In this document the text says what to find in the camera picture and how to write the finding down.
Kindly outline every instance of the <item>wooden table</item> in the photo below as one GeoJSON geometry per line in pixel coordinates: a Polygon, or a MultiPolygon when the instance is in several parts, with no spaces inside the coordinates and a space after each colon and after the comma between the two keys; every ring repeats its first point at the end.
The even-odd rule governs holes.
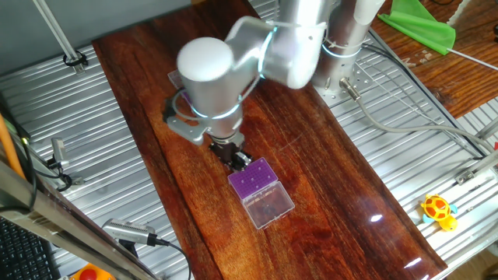
{"type": "MultiPolygon", "coordinates": [[[[421,3],[442,23],[456,12],[462,0],[450,5],[437,5],[430,0],[421,3]]],[[[471,0],[452,26],[457,31],[456,51],[498,66],[498,43],[494,42],[493,27],[498,24],[498,5],[493,0],[471,0]]],[[[391,11],[387,0],[379,13],[391,11]]],[[[445,56],[418,43],[379,19],[372,28],[405,62],[421,82],[458,118],[498,97],[498,72],[462,58],[456,54],[445,56]]]]}
{"type": "Polygon", "coordinates": [[[256,16],[246,1],[212,0],[93,42],[195,278],[420,280],[445,269],[311,86],[264,81],[244,101],[247,151],[296,205],[266,229],[252,225],[209,140],[194,146],[163,123],[181,47],[224,38],[245,15],[256,16]]]}

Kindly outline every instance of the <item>keyboard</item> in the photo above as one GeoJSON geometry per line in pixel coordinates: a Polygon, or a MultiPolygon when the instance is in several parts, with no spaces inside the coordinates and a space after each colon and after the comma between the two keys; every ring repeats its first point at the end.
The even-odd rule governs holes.
{"type": "Polygon", "coordinates": [[[47,241],[0,217],[1,280],[59,279],[49,248],[47,241]]]}

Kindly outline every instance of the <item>plastic box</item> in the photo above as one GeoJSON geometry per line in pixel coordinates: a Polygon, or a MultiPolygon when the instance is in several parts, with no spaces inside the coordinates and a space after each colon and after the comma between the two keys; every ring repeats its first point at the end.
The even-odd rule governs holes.
{"type": "Polygon", "coordinates": [[[265,159],[228,176],[256,229],[283,217],[295,205],[265,159]]]}

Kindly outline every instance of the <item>gray cable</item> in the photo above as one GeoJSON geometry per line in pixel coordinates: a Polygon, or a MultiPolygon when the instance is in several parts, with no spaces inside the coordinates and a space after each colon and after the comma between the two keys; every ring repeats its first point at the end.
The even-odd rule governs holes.
{"type": "Polygon", "coordinates": [[[365,107],[365,104],[363,104],[363,101],[361,99],[358,99],[356,101],[358,103],[359,108],[363,111],[365,116],[372,122],[374,126],[377,128],[383,130],[383,131],[388,131],[388,132],[394,132],[394,133],[408,133],[408,132],[414,132],[414,131],[426,131],[426,130],[441,130],[441,131],[449,131],[453,132],[459,135],[466,136],[470,138],[471,140],[474,140],[476,143],[480,144],[482,147],[486,148],[489,152],[494,152],[495,150],[493,147],[488,144],[487,142],[483,141],[482,139],[476,137],[475,135],[472,135],[466,131],[462,131],[461,129],[458,128],[452,128],[446,125],[423,125],[419,127],[411,127],[411,128],[391,128],[388,126],[385,126],[381,124],[380,122],[376,121],[372,115],[368,112],[368,110],[365,107]]]}

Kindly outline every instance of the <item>green cloth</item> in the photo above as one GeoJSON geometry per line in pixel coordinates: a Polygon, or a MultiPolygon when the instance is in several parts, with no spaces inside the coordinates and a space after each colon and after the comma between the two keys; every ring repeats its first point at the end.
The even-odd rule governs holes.
{"type": "Polygon", "coordinates": [[[437,22],[419,0],[393,0],[391,14],[382,14],[379,18],[441,54],[453,48],[455,30],[437,22]]]}

